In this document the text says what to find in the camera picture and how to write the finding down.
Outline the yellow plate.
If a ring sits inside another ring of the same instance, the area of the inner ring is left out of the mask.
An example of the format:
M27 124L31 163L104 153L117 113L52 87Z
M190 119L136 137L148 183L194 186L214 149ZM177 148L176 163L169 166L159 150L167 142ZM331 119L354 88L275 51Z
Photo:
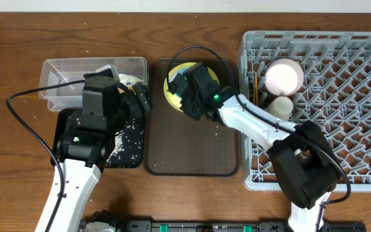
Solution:
M217 82L217 83L220 83L219 80L218 80L218 77L217 75L214 73L214 71L210 68L208 68L208 71L209 71L209 74L210 76ZM174 109L178 110L178 111L182 111L180 109L181 107L181 98L179 98L178 96L176 95L173 95L172 93L170 93L168 91L168 85L167 85L167 80L164 81L164 96L167 100L167 102L172 106L174 107Z

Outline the rice food waste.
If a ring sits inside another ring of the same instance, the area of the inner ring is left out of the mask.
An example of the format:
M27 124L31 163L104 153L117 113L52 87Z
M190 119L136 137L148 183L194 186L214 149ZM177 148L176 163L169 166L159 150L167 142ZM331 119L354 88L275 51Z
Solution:
M136 168L143 158L145 118L131 119L115 134L115 148L106 161L107 168Z

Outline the white paper cup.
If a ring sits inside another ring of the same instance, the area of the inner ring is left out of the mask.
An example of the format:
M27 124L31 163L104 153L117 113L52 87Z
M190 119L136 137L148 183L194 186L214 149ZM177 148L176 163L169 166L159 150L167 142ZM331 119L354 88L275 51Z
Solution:
M288 97L277 97L266 107L265 111L282 120L289 120L293 111L293 102Z

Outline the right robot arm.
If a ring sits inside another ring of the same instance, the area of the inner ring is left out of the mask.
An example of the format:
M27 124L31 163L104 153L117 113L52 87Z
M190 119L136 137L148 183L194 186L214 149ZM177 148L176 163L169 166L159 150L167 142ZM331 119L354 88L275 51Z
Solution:
M234 128L266 149L278 184L292 203L289 227L319 231L329 196L343 171L327 140L312 121L296 124L255 106L231 87L186 88L181 110Z

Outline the blue bowl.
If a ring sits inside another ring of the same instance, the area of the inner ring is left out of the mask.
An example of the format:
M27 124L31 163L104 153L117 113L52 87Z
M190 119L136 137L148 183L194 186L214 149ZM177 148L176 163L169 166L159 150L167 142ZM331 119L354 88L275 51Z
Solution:
M171 93L182 98L182 95L186 91L188 87L187 78L185 77L184 73L190 67L192 67L194 63L183 63L175 66L169 74L169 83L170 83L170 90Z

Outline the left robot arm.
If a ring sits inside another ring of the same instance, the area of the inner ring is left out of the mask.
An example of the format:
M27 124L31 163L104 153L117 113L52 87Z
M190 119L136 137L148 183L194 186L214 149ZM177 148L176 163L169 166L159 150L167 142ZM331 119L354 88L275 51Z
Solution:
M59 163L37 224L37 231L76 231L87 201L98 183L115 135L130 119L151 111L147 86L130 87L116 77L84 80L82 108L65 109L58 116L53 161Z

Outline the white tissue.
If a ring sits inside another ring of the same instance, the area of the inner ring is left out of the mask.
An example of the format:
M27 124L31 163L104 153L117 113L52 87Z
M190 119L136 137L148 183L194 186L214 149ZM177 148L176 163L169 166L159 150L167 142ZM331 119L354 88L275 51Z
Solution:
M143 79L136 77L134 75L120 73L119 79L120 79L120 82L127 87L133 86L134 84L137 84L137 83L145 85L145 81Z

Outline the white bowl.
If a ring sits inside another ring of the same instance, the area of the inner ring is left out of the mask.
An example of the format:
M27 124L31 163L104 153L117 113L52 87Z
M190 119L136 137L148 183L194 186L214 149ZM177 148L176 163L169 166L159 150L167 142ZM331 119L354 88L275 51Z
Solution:
M273 95L289 96L302 86L304 72L301 66L291 59L278 59L271 63L265 73L265 87Z

